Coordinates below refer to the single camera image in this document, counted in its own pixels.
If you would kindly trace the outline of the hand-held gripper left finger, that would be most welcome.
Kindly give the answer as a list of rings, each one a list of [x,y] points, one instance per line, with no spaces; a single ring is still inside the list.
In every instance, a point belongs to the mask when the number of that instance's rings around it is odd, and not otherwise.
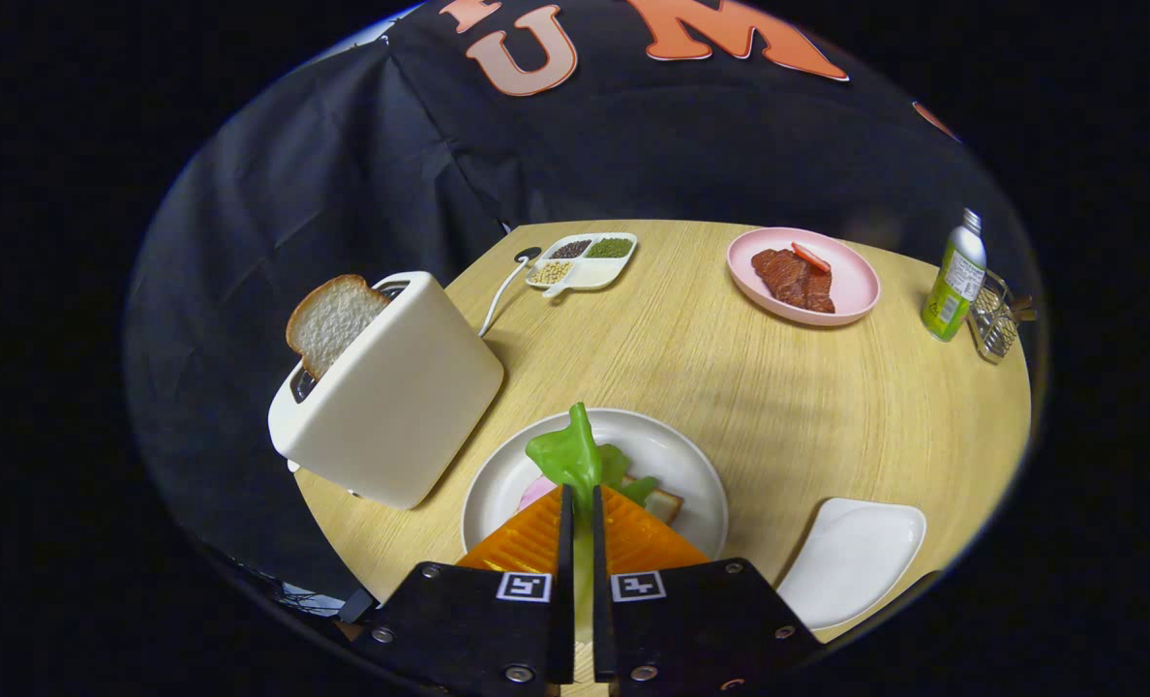
[[[419,562],[350,649],[419,696],[559,696],[575,672],[574,524],[561,487],[553,572]]]

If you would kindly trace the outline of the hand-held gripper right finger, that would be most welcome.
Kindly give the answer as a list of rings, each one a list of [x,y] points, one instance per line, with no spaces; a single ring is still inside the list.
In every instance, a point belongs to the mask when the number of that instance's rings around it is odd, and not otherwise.
[[[596,487],[592,671],[610,696],[770,696],[823,656],[745,559],[611,572],[610,491]]]

